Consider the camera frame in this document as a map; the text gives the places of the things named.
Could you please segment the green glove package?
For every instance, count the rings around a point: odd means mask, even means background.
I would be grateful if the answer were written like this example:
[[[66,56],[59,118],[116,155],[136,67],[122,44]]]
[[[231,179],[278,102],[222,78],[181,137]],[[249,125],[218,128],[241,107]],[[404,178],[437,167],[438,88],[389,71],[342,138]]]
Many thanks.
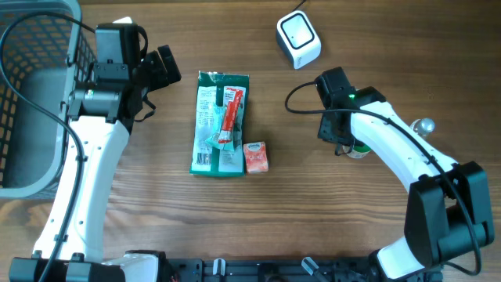
[[[243,124],[250,77],[246,74],[198,74],[193,153],[189,172],[212,177],[245,175]],[[224,129],[235,94],[242,93],[232,131]]]

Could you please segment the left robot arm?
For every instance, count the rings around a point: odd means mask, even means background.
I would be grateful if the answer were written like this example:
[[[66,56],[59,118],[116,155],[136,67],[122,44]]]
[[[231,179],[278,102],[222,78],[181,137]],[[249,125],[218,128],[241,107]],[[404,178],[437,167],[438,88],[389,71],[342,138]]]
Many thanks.
[[[162,251],[132,250],[103,257],[103,225],[118,161],[148,93],[180,80],[171,50],[149,51],[135,23],[95,29],[97,59],[69,95],[67,144],[56,198],[30,258],[15,258],[11,281],[169,281]]]

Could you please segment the red toothpaste tube box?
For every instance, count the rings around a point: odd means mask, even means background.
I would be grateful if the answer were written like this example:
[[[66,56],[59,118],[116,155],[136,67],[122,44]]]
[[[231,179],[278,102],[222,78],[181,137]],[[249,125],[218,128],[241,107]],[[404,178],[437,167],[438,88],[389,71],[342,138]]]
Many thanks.
[[[220,144],[229,143],[232,140],[232,131],[243,95],[243,88],[226,87],[224,90],[226,111],[218,136],[218,143]]]

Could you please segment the green lid jar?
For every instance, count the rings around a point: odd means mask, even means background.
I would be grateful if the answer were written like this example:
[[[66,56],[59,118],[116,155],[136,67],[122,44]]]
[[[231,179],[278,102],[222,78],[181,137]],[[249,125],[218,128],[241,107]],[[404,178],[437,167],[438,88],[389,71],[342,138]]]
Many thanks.
[[[371,151],[371,149],[367,145],[363,146],[350,145],[350,146],[342,146],[342,148],[346,155],[354,159],[364,158]]]

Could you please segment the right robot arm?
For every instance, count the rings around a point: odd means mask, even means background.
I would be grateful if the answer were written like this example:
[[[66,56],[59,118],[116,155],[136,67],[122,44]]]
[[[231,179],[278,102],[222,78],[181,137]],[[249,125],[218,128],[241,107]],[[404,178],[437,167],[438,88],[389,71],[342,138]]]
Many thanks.
[[[460,164],[412,130],[375,88],[355,89],[340,67],[312,83],[323,108],[319,138],[352,158],[375,153],[407,192],[403,235],[376,251],[378,274],[400,280],[473,253],[495,239],[488,178],[474,161]]]

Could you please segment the red tissue pack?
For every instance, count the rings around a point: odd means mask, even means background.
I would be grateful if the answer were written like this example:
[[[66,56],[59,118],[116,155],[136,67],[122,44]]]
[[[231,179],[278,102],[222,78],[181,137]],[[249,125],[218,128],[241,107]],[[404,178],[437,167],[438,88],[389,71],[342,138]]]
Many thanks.
[[[269,170],[269,161],[264,142],[246,143],[243,145],[243,152],[248,173],[260,173]]]

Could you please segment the yellow oil bottle grey cap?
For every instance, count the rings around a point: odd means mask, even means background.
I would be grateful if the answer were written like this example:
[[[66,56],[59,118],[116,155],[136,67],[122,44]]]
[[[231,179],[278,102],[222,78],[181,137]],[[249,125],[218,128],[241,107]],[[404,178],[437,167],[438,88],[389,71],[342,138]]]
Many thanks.
[[[435,123],[431,118],[421,118],[415,120],[410,128],[421,138],[426,139],[435,129]]]

